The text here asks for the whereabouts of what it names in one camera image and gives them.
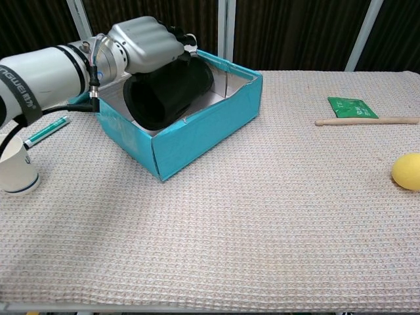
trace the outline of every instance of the black cylinder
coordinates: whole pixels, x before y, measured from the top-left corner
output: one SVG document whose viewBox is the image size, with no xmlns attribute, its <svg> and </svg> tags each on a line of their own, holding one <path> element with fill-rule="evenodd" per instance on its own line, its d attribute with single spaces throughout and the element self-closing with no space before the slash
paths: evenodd
<svg viewBox="0 0 420 315">
<path fill-rule="evenodd" d="M 178 120 L 212 84 L 213 74 L 201 58 L 178 59 L 154 72 L 131 76 L 124 84 L 124 101 L 140 126 L 159 130 Z"/>
</svg>

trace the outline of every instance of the white paper cup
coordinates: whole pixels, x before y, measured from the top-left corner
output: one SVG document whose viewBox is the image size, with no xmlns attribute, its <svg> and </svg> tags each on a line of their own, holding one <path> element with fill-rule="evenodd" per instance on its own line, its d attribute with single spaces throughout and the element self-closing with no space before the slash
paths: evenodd
<svg viewBox="0 0 420 315">
<path fill-rule="evenodd" d="M 0 143 L 6 135 L 0 135 Z M 41 182 L 21 138 L 14 136 L 0 159 L 0 189 L 14 196 L 34 191 Z"/>
</svg>

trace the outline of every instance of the wooden stick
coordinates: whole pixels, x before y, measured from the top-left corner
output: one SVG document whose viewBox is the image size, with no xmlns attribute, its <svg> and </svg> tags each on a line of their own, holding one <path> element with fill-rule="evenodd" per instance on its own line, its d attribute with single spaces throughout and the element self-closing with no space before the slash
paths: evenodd
<svg viewBox="0 0 420 315">
<path fill-rule="evenodd" d="M 315 121 L 315 125 L 360 125 L 360 124 L 393 124 L 393 123 L 410 123 L 416 124 L 420 122 L 420 117 L 380 117 L 380 118 L 333 118 L 319 119 Z"/>
</svg>

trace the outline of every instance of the robotic arm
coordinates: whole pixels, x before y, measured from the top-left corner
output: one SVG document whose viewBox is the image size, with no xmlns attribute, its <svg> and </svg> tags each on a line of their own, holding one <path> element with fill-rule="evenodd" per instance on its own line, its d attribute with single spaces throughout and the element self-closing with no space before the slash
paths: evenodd
<svg viewBox="0 0 420 315">
<path fill-rule="evenodd" d="M 12 119 L 28 126 L 45 108 L 89 88 L 91 97 L 97 98 L 94 66 L 97 79 L 105 85 L 124 71 L 153 72 L 184 54 L 184 45 L 195 44 L 180 29 L 143 16 L 115 24 L 102 37 L 4 58 L 0 60 L 0 128 Z"/>
</svg>

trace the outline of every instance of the dark curtain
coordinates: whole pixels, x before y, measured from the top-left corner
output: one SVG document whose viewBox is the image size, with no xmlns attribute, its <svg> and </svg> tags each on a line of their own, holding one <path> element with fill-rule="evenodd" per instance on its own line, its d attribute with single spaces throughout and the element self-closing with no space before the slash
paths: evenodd
<svg viewBox="0 0 420 315">
<path fill-rule="evenodd" d="M 385 0 L 356 70 L 420 73 L 420 1 Z"/>
<path fill-rule="evenodd" d="M 0 58 L 78 39 L 66 0 L 0 1 Z"/>
<path fill-rule="evenodd" d="M 237 0 L 234 62 L 257 70 L 342 71 L 367 0 Z"/>
<path fill-rule="evenodd" d="M 154 16 L 197 37 L 199 48 L 217 52 L 217 0 L 84 0 L 93 33 L 139 16 Z"/>
</svg>

